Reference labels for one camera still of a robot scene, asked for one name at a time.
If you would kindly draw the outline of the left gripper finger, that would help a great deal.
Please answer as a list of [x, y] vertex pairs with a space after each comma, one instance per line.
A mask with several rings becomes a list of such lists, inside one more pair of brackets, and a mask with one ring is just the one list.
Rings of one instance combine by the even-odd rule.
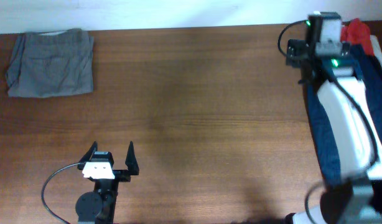
[[91, 160], [93, 154], [98, 150], [98, 143], [96, 141], [93, 142], [89, 150], [83, 155], [83, 157], [78, 161], [77, 169], [83, 170], [84, 166], [87, 162]]
[[132, 141], [129, 143], [125, 164], [127, 166], [129, 175], [139, 175], [139, 166], [137, 163], [137, 159], [136, 159], [136, 155], [134, 151], [134, 144]]

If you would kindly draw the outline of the navy blue shorts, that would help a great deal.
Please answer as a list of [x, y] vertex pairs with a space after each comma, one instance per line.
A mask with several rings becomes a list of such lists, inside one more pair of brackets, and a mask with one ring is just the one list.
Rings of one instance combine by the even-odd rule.
[[[374, 122], [378, 137], [382, 143], [382, 67], [376, 56], [367, 55], [362, 46], [351, 48], [352, 57], [360, 64], [366, 86], [366, 101], [370, 115]], [[330, 121], [320, 104], [313, 86], [307, 87], [307, 112], [317, 151], [318, 162], [324, 181], [330, 190], [336, 189], [334, 194], [326, 192], [320, 200], [325, 218], [333, 218], [334, 212], [343, 205], [342, 196], [338, 190], [341, 184], [340, 159]]]

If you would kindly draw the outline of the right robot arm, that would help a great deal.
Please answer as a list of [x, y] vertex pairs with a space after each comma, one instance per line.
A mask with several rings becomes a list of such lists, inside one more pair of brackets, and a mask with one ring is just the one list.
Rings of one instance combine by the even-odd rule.
[[382, 81], [359, 45], [291, 39], [325, 192], [287, 223], [382, 223]]

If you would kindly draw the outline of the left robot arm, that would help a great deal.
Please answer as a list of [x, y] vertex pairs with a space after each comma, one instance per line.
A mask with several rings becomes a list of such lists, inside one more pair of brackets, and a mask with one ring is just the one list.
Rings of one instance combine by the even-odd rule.
[[81, 195], [75, 205], [78, 223], [113, 223], [120, 183], [130, 182], [139, 174], [134, 144], [129, 143], [125, 160], [126, 169], [114, 169], [111, 152], [99, 151], [94, 142], [79, 160], [77, 169], [94, 183], [94, 189]]

